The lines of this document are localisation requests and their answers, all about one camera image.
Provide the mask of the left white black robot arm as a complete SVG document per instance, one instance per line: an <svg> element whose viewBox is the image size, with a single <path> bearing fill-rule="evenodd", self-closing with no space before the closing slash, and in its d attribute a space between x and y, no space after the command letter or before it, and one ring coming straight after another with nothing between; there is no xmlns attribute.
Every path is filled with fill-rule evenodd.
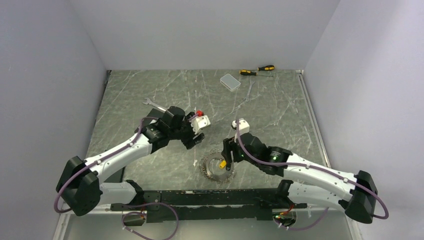
<svg viewBox="0 0 424 240"><path fill-rule="evenodd" d="M108 204L139 209L145 203L145 193L137 183L107 179L132 162L166 147L170 141L181 141L187 150L192 149L204 139L202 130L210 124L202 111L185 113L176 106L160 115L143 117L134 134L124 142L92 157L74 156L67 161L56 186L53 209L59 214L72 211L77 216Z"/></svg>

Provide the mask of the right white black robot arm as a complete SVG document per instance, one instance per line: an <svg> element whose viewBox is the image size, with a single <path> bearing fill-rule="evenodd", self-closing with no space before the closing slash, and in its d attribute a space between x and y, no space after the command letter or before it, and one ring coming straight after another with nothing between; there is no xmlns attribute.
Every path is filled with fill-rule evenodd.
<svg viewBox="0 0 424 240"><path fill-rule="evenodd" d="M287 208L292 204L322 205L340 210L349 218L371 224L376 218L378 190L370 173L349 173L330 169L308 161L277 146L267 146L256 136L245 133L225 138L222 156L226 169L233 163L247 161L260 171L282 177L276 203Z"/></svg>

